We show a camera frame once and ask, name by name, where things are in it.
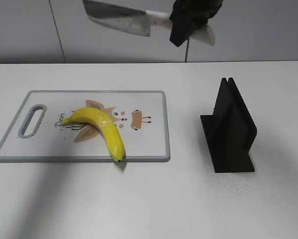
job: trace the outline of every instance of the black knife stand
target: black knife stand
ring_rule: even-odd
[[[222,78],[213,115],[200,117],[214,171],[254,172],[249,151],[257,128],[233,78]]]

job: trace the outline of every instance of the cleaver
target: cleaver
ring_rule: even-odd
[[[88,18],[99,25],[127,32],[133,35],[150,36],[151,26],[172,29],[169,14],[164,12],[136,10],[104,2],[83,0]],[[195,31],[190,39],[194,39],[213,46],[215,36],[211,26],[205,25]]]

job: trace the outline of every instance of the cartoon deer illustration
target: cartoon deer illustration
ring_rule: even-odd
[[[114,109],[116,109],[117,107],[105,108],[102,103],[97,102],[97,101],[91,101],[91,100],[86,100],[86,107],[96,108],[96,109],[99,109],[99,110],[105,112],[113,122],[118,122],[118,121],[127,122],[128,121],[128,118],[125,116],[126,113],[124,111],[121,111],[120,113],[114,112]],[[140,110],[133,111],[131,116],[132,116],[131,128],[133,128],[134,130],[141,129],[142,123],[151,123],[151,121],[144,121],[144,119],[151,119],[151,117],[150,116],[143,117],[142,112]],[[123,128],[123,127],[124,127],[123,123],[119,124],[119,128]],[[75,138],[74,142],[76,142],[76,143],[83,142],[83,141],[89,140],[91,138],[94,138],[94,137],[98,136],[99,134],[100,134],[100,132],[97,130],[97,128],[95,128],[94,126],[92,126],[90,124],[87,124],[81,129],[81,131]]]

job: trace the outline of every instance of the yellow banana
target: yellow banana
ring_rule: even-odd
[[[125,156],[125,147],[114,122],[103,111],[95,108],[80,108],[70,118],[64,119],[62,125],[70,123],[90,123],[105,138],[111,157],[120,162]]]

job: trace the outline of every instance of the cutting board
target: cutting board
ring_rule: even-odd
[[[82,107],[102,110],[114,121],[125,161],[170,159],[163,91],[31,91],[0,142],[0,162],[113,162],[95,127],[61,125]]]

